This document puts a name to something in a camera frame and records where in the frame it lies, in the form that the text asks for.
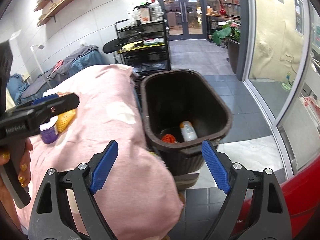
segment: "hand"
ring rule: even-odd
[[[31,180],[30,172],[30,151],[33,150],[33,145],[30,142],[30,139],[27,138],[24,155],[20,161],[20,172],[18,174],[18,180],[21,183],[22,187],[26,187]],[[10,153],[7,149],[0,149],[0,165],[6,164],[10,160]],[[4,191],[7,191],[6,186],[4,185],[2,178],[0,177],[0,194]]]
[[[20,162],[20,172],[18,175],[18,180],[21,183],[22,187],[26,187],[31,180],[30,172],[30,151],[33,150],[33,145],[30,142],[30,139],[27,138],[24,155],[21,158]],[[10,153],[8,149],[0,148],[0,165],[6,164],[10,160]],[[4,206],[5,210],[15,223],[15,225],[20,228],[20,222],[17,215],[17,211],[13,202],[13,199],[5,186],[2,178],[0,177],[0,201]]]

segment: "gold nail polish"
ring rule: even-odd
[[[26,164],[21,165],[21,170],[23,172],[25,172],[27,170],[27,168],[28,168],[28,165],[26,165]]]
[[[0,154],[1,154],[1,157],[2,157],[3,159],[5,159],[5,160],[8,160],[8,159],[10,158],[10,152],[9,152],[9,150],[4,150],[4,149],[2,149],[2,150],[0,151]]]
[[[26,180],[25,177],[23,177],[23,176],[20,176],[20,177],[19,177],[19,182],[20,182],[20,183],[23,183],[25,180]]]

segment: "white wall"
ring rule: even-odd
[[[31,45],[45,46],[43,50],[36,51],[43,70],[52,68],[57,61],[70,55],[80,47],[82,41],[87,45],[99,46],[102,52],[103,45],[116,38],[114,23],[127,19],[127,9],[132,3],[137,5],[140,2],[141,0],[75,0],[56,15],[56,23],[51,19],[46,25],[37,27],[38,18],[48,11],[51,3],[43,12],[34,12],[36,0],[13,0],[10,4],[12,11],[0,20],[0,30],[4,33],[12,34],[21,30],[17,39],[12,40],[12,47],[18,44],[14,52],[16,59],[12,73],[23,73],[27,69],[32,79],[40,74],[30,50]],[[112,55],[102,55],[113,62]]]
[[[12,34],[15,32],[12,23],[12,11],[7,10],[3,15],[0,21],[0,42],[7,41],[11,38]],[[23,59],[21,57],[20,49],[16,39],[12,39],[9,41],[13,62],[11,66],[11,73],[20,73],[24,74],[27,72],[26,67],[24,66]]]

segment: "purple container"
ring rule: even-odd
[[[40,137],[45,144],[53,143],[58,139],[57,120],[56,115],[49,122],[40,125]]]

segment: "glass door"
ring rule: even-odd
[[[163,0],[170,40],[205,39],[202,0]]]

